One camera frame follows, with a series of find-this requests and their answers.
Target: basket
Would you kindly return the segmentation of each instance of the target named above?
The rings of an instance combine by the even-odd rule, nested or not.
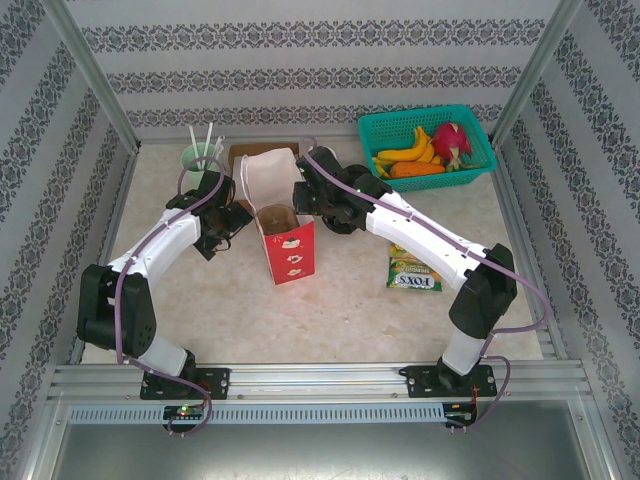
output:
[[[374,113],[364,115],[358,120],[360,141],[364,149],[367,164],[371,172],[378,174],[373,157],[381,150],[411,148],[414,142],[414,129],[418,126],[433,136],[436,128],[446,122],[455,122],[462,126],[471,143],[473,155],[463,154],[464,163],[479,165],[480,168],[450,173],[438,173],[422,177],[385,180],[397,192],[425,190],[428,188],[452,187],[473,182],[497,166],[496,157],[487,140],[487,135],[469,107],[451,105],[433,108],[418,108],[398,112]]]

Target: snack packet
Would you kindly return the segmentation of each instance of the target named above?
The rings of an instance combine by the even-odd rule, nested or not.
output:
[[[440,275],[404,248],[392,243],[389,247],[389,288],[414,288],[442,291]]]

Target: carrot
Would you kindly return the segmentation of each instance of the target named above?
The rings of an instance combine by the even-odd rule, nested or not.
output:
[[[442,165],[434,165],[433,163],[398,162],[391,167],[391,178],[420,177],[444,172],[445,168]]]

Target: patterned wallpaper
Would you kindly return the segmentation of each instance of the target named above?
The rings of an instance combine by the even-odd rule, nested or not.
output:
[[[105,243],[128,153],[36,1],[0,7],[0,479],[66,363],[79,273]]]
[[[68,5],[144,141],[209,121],[353,134],[366,113],[460,103],[489,131],[557,0]]]
[[[633,2],[585,2],[502,146],[623,478],[640,478],[638,32]]]

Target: table surface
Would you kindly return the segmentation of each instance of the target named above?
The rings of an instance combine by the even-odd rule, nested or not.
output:
[[[325,143],[341,163],[364,163],[357,140]],[[176,191],[186,145],[143,146],[113,257],[155,224]],[[483,175],[466,186],[404,195],[418,210],[461,236],[493,246],[509,239],[493,183]],[[435,361],[453,331],[455,293],[388,289],[389,242],[367,232],[335,235],[316,222],[316,273],[275,286],[257,229],[249,225],[231,250],[206,262],[185,250],[153,295],[158,331],[195,353],[199,363],[324,363]],[[498,323],[532,322],[519,295]],[[535,333],[497,337],[489,353],[541,359]],[[113,351],[87,345],[83,363],[114,363]]]

